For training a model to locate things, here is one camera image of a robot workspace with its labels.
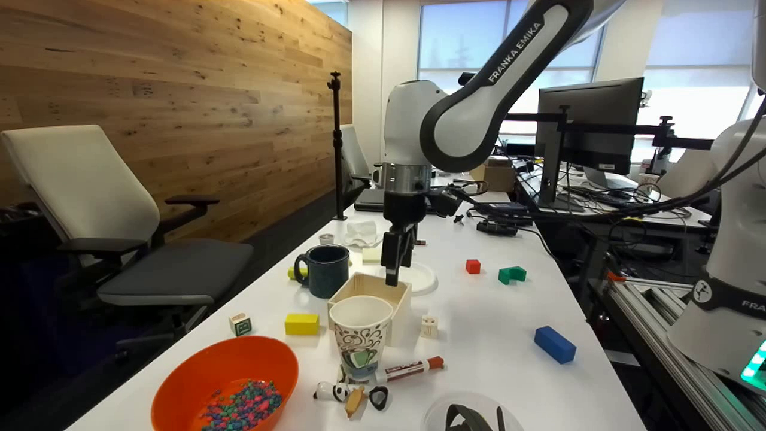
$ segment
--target mug handle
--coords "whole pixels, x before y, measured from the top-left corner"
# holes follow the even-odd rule
[[[298,281],[301,285],[305,286],[306,277],[303,277],[303,274],[300,273],[300,262],[303,262],[306,264],[306,271],[308,271],[309,262],[306,261],[306,253],[299,254],[298,257],[295,258],[295,265],[293,265],[293,273],[295,274],[295,280]]]

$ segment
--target clear plastic container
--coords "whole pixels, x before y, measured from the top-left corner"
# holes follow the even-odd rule
[[[423,416],[421,422],[421,431],[444,431],[444,425],[447,421],[447,409],[451,404],[461,404],[472,410],[477,411],[489,424],[493,431],[499,431],[497,425],[497,407],[502,409],[503,422],[506,425],[506,431],[524,431],[516,417],[502,404],[473,392],[453,392],[442,396],[436,400]],[[459,424],[460,416],[455,419],[454,425]]]

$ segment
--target green block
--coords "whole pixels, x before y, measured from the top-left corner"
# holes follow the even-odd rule
[[[509,285],[511,280],[526,280],[526,270],[520,266],[514,266],[511,268],[503,268],[497,275],[497,279],[504,285]]]

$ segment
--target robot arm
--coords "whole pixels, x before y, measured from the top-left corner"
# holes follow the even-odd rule
[[[417,224],[432,206],[457,210],[459,200],[430,190],[430,165],[465,172],[491,154],[511,106],[559,52],[598,30],[625,0],[538,0],[479,72],[454,94],[430,81],[410,81],[388,98],[381,182],[384,235],[381,264],[396,285],[409,266]]]

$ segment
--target marker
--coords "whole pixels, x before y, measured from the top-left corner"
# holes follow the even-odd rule
[[[378,383],[385,383],[403,379],[413,374],[425,373],[428,370],[436,370],[437,368],[444,368],[444,359],[441,356],[419,360],[411,364],[398,365],[386,368],[385,370],[378,370],[375,372],[375,378],[378,380]]]

